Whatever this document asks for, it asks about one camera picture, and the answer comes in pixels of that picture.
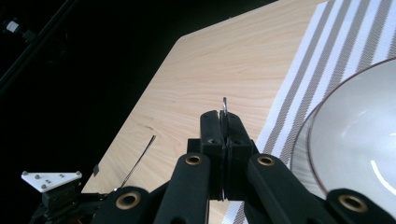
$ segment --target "striped placemat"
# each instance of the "striped placemat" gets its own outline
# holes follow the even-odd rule
[[[396,1],[319,4],[256,145],[290,167],[295,139],[313,109],[346,78],[396,57]],[[224,224],[248,223],[232,202]]]

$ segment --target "wooden table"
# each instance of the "wooden table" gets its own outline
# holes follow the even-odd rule
[[[317,4],[279,0],[182,36],[125,120],[83,192],[120,186],[152,135],[157,138],[126,186],[152,191],[168,181],[200,116],[221,110],[243,121],[250,138],[262,130]],[[229,202],[210,203],[209,223],[221,223]]]

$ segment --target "white bowl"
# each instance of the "white bowl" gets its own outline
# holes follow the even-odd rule
[[[356,190],[396,218],[396,60],[349,78],[309,118],[299,137],[312,189]]]

